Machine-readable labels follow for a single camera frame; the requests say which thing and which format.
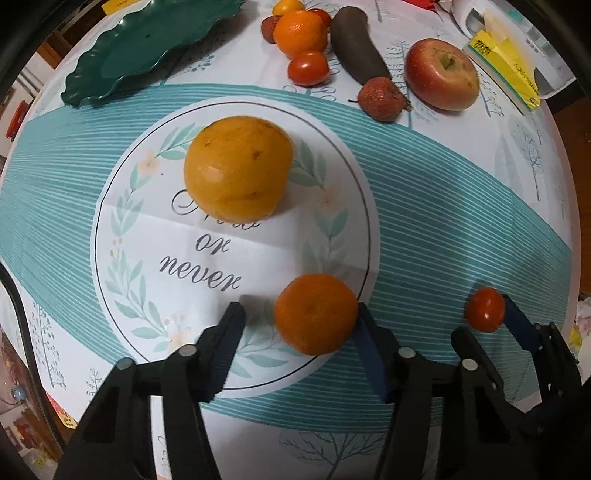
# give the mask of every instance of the green plate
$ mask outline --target green plate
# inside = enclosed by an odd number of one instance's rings
[[[78,59],[66,77],[64,103],[103,99],[124,78],[152,70],[174,47],[204,38],[220,20],[238,13],[245,0],[152,0],[130,13]]]

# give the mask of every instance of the orange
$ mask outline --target orange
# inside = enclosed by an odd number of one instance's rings
[[[284,15],[294,10],[305,10],[306,7],[300,0],[280,0],[273,7],[273,15]]]
[[[277,125],[252,116],[222,118],[189,146],[187,193],[217,220],[256,222],[271,215],[283,197],[292,157],[291,140]]]
[[[328,274],[296,278],[275,302],[275,327],[285,343],[305,355],[338,350],[357,320],[357,298]]]
[[[283,15],[273,32],[277,47],[289,58],[305,51],[322,52],[328,42],[326,25],[313,12],[295,10]]]

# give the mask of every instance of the yellow label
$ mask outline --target yellow label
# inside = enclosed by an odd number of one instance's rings
[[[109,0],[107,3],[103,4],[103,11],[107,15],[114,14],[117,10],[121,10],[136,2],[139,2],[139,0]]]
[[[497,43],[482,30],[474,35],[468,45],[503,77],[505,83],[521,98],[529,110],[540,105],[538,87],[523,66],[523,59],[510,39],[506,38]]]

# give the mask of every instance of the red tomato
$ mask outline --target red tomato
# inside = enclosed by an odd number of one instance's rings
[[[322,23],[324,25],[326,25],[326,28],[330,28],[330,22],[332,21],[330,18],[330,15],[325,12],[324,10],[321,10],[320,8],[310,8],[308,10],[308,12],[313,12],[316,15],[318,15],[320,17],[320,19],[322,20]]]
[[[505,299],[494,288],[483,287],[468,299],[464,315],[476,330],[494,332],[505,319]]]
[[[294,57],[287,67],[287,76],[296,85],[316,85],[329,75],[329,64],[319,51],[305,51]]]

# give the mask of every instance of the circular print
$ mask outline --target circular print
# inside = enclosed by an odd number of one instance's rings
[[[209,217],[184,188],[193,138],[232,115],[269,120],[294,145],[279,207],[247,225]],[[224,97],[171,113],[127,149],[97,202],[91,250],[102,309],[138,361],[193,343],[230,301],[240,301],[246,328],[222,395],[244,397],[286,387],[328,359],[300,355],[281,341],[274,301],[294,278],[319,272],[369,300],[379,265],[378,215],[361,168],[326,125],[285,103]]]

